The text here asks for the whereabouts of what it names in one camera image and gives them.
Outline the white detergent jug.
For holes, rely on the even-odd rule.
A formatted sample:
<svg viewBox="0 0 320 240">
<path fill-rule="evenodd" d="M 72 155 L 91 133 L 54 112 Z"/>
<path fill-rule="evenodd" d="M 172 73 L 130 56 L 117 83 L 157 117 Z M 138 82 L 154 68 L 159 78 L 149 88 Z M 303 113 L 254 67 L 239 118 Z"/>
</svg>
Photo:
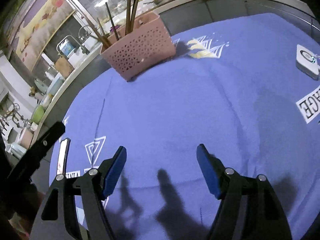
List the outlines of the white detergent jug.
<svg viewBox="0 0 320 240">
<path fill-rule="evenodd" d="M 70 57 L 71 53 L 75 50 L 75 46 L 72 45 L 72 43 L 65 39 L 60 45 L 59 49 L 65 55 L 66 57 Z"/>
</svg>

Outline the blue printed tablecloth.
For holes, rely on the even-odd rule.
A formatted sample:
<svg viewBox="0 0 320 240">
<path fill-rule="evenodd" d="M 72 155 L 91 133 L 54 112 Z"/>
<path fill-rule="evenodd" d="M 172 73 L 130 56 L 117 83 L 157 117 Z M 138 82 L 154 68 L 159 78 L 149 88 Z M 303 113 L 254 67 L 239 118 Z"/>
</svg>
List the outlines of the blue printed tablecloth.
<svg viewBox="0 0 320 240">
<path fill-rule="evenodd" d="M 267 176 L 300 239 L 319 213 L 319 82 L 296 66 L 319 43 L 275 14 L 173 36 L 177 54 L 125 81 L 109 69 L 63 123 L 67 175 L 127 161 L 106 215 L 117 239 L 204 239 L 219 208 L 196 159 L 204 144 L 239 174 Z"/>
</svg>

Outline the wooden cutting board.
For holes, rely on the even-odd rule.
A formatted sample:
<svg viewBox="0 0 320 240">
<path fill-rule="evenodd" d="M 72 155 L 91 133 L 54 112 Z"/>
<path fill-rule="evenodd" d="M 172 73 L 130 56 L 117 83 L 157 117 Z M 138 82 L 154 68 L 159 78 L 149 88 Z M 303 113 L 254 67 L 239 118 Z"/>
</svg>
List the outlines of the wooden cutting board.
<svg viewBox="0 0 320 240">
<path fill-rule="evenodd" d="M 73 66 L 62 55 L 54 63 L 54 67 L 63 76 L 64 79 L 67 79 L 74 70 Z"/>
</svg>

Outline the black smartphone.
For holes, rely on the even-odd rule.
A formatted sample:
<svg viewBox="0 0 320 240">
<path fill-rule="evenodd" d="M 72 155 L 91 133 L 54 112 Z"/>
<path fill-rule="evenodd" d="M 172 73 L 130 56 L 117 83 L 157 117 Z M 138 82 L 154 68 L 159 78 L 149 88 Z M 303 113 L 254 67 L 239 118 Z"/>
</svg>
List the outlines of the black smartphone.
<svg viewBox="0 0 320 240">
<path fill-rule="evenodd" d="M 71 143 L 71 140 L 69 138 L 63 139 L 60 142 L 56 175 L 66 174 L 67 157 L 68 157 L 70 143 Z"/>
</svg>

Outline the green bowl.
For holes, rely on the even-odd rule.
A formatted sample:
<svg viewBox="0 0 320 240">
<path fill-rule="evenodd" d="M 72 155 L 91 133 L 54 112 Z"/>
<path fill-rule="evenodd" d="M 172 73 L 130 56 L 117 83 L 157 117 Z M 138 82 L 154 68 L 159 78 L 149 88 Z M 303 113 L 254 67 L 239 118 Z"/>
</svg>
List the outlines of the green bowl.
<svg viewBox="0 0 320 240">
<path fill-rule="evenodd" d="M 44 113 L 44 107 L 42 105 L 37 105 L 37 107 L 34 109 L 31 115 L 31 121 L 38 125 L 42 117 L 44 116 Z"/>
</svg>

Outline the dark brown wooden chopstick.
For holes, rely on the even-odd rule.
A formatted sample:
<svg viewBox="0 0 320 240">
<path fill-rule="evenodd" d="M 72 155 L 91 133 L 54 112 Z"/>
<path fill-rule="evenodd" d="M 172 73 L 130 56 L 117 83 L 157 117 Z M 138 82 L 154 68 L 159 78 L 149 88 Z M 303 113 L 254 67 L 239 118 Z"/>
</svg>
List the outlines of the dark brown wooden chopstick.
<svg viewBox="0 0 320 240">
<path fill-rule="evenodd" d="M 110 22 L 111 22 L 112 29 L 113 29 L 114 35 L 116 37 L 116 40 L 119 41 L 119 36 L 118 36 L 117 30 L 116 30 L 116 27 L 114 25 L 113 17 L 111 15 L 111 11 L 110 11 L 110 9 L 108 7 L 108 3 L 107 2 L 105 2 L 105 6 L 106 6 L 106 9 L 107 9 L 108 16 L 110 18 Z"/>
</svg>

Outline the chrome kitchen faucet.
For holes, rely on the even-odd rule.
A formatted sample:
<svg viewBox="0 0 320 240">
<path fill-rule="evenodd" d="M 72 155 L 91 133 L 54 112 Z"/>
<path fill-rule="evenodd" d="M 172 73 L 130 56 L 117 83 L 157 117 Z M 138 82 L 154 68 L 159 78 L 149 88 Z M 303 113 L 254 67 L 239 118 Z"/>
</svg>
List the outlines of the chrome kitchen faucet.
<svg viewBox="0 0 320 240">
<path fill-rule="evenodd" d="M 78 48 L 80 48 L 83 54 L 89 54 L 89 50 L 76 38 L 72 35 L 67 35 L 57 44 L 56 51 L 59 55 L 69 57 L 71 54 L 75 53 Z"/>
</svg>

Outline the small white electronic device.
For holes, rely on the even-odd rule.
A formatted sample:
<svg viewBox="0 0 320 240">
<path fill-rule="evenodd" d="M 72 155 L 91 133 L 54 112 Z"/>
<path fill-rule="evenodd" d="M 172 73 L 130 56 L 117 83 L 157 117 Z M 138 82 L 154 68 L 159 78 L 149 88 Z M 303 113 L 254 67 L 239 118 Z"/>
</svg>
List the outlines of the small white electronic device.
<svg viewBox="0 0 320 240">
<path fill-rule="evenodd" d="M 296 66 L 310 78 L 319 79 L 319 64 L 315 54 L 300 44 L 297 44 Z"/>
</svg>

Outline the pink perforated plastic basket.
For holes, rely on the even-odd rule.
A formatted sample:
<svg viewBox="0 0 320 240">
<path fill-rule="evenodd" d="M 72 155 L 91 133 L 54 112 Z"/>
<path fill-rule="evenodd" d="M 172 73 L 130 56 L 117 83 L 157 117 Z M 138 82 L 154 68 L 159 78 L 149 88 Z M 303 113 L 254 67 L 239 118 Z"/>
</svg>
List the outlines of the pink perforated plastic basket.
<svg viewBox="0 0 320 240">
<path fill-rule="evenodd" d="M 122 26 L 117 34 L 119 40 L 110 35 L 111 46 L 102 46 L 100 55 L 126 81 L 176 54 L 167 28 L 154 11 L 139 15 L 131 33 L 126 35 Z"/>
</svg>

